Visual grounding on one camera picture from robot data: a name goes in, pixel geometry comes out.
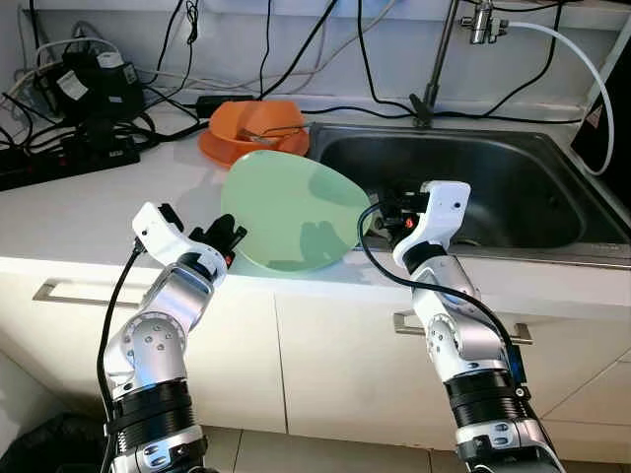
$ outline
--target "sink basin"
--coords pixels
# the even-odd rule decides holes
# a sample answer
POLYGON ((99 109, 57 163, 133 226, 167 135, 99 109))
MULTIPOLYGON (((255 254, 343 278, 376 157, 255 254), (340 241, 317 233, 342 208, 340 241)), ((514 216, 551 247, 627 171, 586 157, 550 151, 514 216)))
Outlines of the sink basin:
POLYGON ((317 124, 311 141, 309 158, 369 195, 468 182, 456 254, 631 265, 628 229, 546 135, 317 124))

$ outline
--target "white countertop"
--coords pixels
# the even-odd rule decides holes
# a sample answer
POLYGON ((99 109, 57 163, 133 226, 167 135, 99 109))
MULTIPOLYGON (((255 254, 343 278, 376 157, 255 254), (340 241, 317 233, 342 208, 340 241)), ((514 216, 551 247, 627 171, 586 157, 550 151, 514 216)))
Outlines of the white countertop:
MULTIPOLYGON (((159 127, 183 119, 154 113, 159 127)), ((321 121, 340 121, 327 118, 321 121)), ((353 116, 352 121, 383 124, 353 116)), ((402 126, 409 120, 400 120, 402 126)), ((499 121, 437 120, 436 128, 542 131, 564 151, 571 126, 516 125, 499 121)), ((113 280, 133 241, 131 219, 145 201, 171 203, 188 231, 207 227, 220 212, 227 171, 204 157, 192 137, 143 153, 141 163, 22 187, 0 194, 0 271, 113 280)), ((379 261, 399 275, 391 257, 379 261)), ((484 300, 500 312, 631 320, 631 271, 466 257, 462 264, 484 300)), ((141 258, 130 281, 150 280, 157 266, 141 258)), ((384 278, 360 251, 309 273, 281 273, 238 257, 231 278, 273 291, 404 301, 408 290, 384 278)))

